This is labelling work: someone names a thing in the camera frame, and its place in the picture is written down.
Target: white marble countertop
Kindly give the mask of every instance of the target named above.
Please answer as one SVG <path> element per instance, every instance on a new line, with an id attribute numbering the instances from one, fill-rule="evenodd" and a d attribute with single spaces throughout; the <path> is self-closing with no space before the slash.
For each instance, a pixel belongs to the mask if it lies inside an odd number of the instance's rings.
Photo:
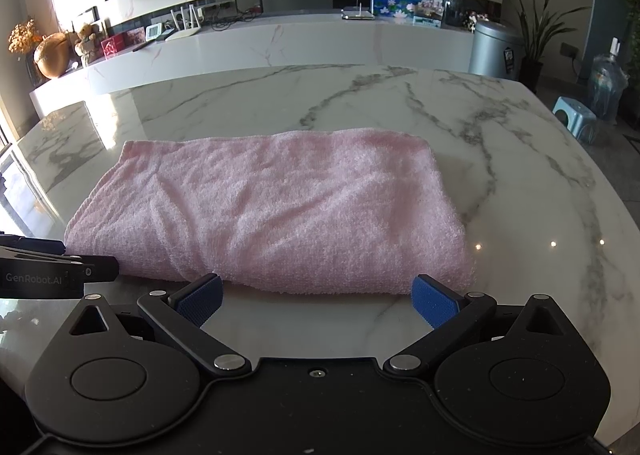
<path id="1" fill-rule="evenodd" d="M 522 85 L 451 72 L 316 65 L 220 72 L 88 98 L 52 113 L 15 150 L 60 238 L 125 140 L 382 127 L 424 137 L 499 303 L 552 295 L 612 386 L 600 440 L 640 419 L 640 231 L 602 172 Z M 2 374 L 16 388 L 75 302 L 0 301 Z M 430 330 L 407 297 L 292 296 L 226 288 L 204 326 L 261 356 L 374 356 Z"/>
<path id="2" fill-rule="evenodd" d="M 132 48 L 51 80 L 31 93 L 44 117 L 90 96 L 187 76 L 243 68 L 323 63 L 394 65 L 467 72 L 468 31 L 342 20 L 339 14 L 262 16 L 225 31 Z"/>

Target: picture frame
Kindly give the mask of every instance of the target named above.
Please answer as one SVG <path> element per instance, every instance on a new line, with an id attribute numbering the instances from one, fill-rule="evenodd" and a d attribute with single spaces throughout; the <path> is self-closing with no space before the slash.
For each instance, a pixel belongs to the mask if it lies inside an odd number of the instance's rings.
<path id="1" fill-rule="evenodd" d="M 80 13 L 71 21 L 74 32 L 78 32 L 85 24 L 93 24 L 98 21 L 98 6 L 87 9 L 84 13 Z"/>

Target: brown decorative ball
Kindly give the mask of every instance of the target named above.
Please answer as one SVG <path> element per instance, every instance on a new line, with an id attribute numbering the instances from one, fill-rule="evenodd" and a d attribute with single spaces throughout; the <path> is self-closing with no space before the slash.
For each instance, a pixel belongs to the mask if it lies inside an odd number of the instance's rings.
<path id="1" fill-rule="evenodd" d="M 62 76 L 69 65 L 69 46 L 66 34 L 55 32 L 45 38 L 33 54 L 40 72 L 49 79 Z"/>

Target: folded towel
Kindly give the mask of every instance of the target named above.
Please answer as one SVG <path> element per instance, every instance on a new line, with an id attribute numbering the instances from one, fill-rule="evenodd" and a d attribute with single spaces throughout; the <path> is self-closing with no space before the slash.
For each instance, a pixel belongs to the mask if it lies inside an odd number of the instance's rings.
<path id="1" fill-rule="evenodd" d="M 267 291 L 463 291 L 473 261 L 427 143 L 360 128 L 127 142 L 71 219 L 68 254 L 124 275 L 205 273 Z"/>

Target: blue stool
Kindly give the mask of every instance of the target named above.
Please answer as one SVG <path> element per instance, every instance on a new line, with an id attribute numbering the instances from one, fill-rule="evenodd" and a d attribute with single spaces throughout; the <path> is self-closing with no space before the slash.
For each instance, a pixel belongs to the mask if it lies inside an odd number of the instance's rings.
<path id="1" fill-rule="evenodd" d="M 554 108 L 556 118 L 581 143 L 591 145 L 598 133 L 598 119 L 585 105 L 572 98 L 558 98 Z"/>

